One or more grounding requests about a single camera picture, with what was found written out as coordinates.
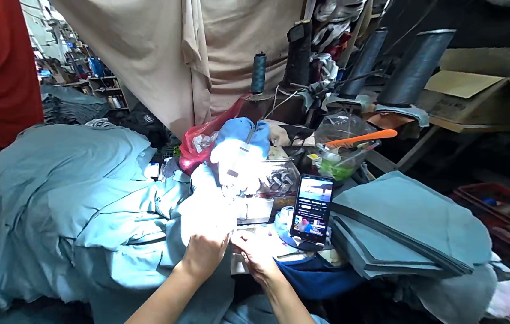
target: grey fabric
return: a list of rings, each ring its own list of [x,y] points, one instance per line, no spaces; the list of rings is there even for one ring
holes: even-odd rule
[[[311,314],[317,324],[329,324]],[[277,318],[266,295],[251,296],[239,305],[233,305],[223,316],[221,324],[276,324]]]
[[[395,275],[425,275],[434,277],[445,277],[444,271],[435,266],[427,265],[400,265],[400,264],[375,264],[369,263],[365,253],[358,242],[338,222],[331,223],[333,241],[335,246],[340,248],[347,259],[350,260],[353,268],[361,276],[367,279]]]
[[[85,124],[102,118],[110,109],[105,99],[64,86],[42,85],[41,101],[45,123],[49,124]]]
[[[429,114],[421,108],[411,106],[409,108],[403,107],[390,107],[378,104],[374,108],[375,113],[397,113],[400,115],[407,115],[413,117],[419,122],[419,127],[425,128],[429,126]]]
[[[179,204],[190,181],[180,170],[144,181],[155,151],[122,127],[54,124],[0,152],[1,310],[47,296],[91,303],[95,323],[123,323],[164,282],[185,253],[182,216],[202,209],[201,197]],[[233,289],[225,260],[179,323],[219,322]]]
[[[491,241],[481,221],[466,208],[399,171],[351,188],[335,197],[333,203],[350,210],[347,216],[453,275],[470,274],[473,265],[490,260]]]
[[[408,275],[421,304],[444,323],[482,318],[498,264],[488,264],[489,234],[469,210],[398,171],[351,188],[333,203],[340,204],[331,212],[333,243],[361,276]]]
[[[484,317],[495,293],[497,276],[489,264],[472,274],[444,280],[415,276],[411,287],[425,308],[447,324],[474,324]]]

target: light blue garment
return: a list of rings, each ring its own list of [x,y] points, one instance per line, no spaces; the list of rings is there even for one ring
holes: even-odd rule
[[[311,314],[317,324],[329,324]],[[239,305],[233,305],[225,313],[221,324],[276,324],[278,323],[269,299],[265,295],[251,296]]]
[[[145,182],[155,151],[122,127],[56,124],[0,152],[0,309],[47,296],[89,302],[96,324],[123,323],[164,282],[186,249],[174,209],[190,179]],[[218,323],[233,289],[223,261],[179,323]]]

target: plastic container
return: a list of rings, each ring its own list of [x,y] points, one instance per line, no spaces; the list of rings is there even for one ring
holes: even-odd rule
[[[373,126],[364,122],[359,116],[349,115],[346,112],[327,115],[315,132],[317,155],[319,161],[314,161],[317,171],[322,176],[335,180],[345,180],[361,166],[366,159],[367,152],[380,144],[379,140],[365,141],[360,148],[330,149],[324,144],[330,141],[341,140],[354,136],[375,132]]]

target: dark blue fabric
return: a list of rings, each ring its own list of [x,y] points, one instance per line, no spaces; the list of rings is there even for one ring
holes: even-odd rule
[[[276,263],[297,294],[309,300],[334,298],[365,280],[353,267],[335,267],[318,254],[301,261]]]

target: phone screen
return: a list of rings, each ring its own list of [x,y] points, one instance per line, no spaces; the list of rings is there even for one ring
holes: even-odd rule
[[[320,176],[301,176],[293,212],[291,236],[298,236],[312,242],[325,242],[333,181]]]

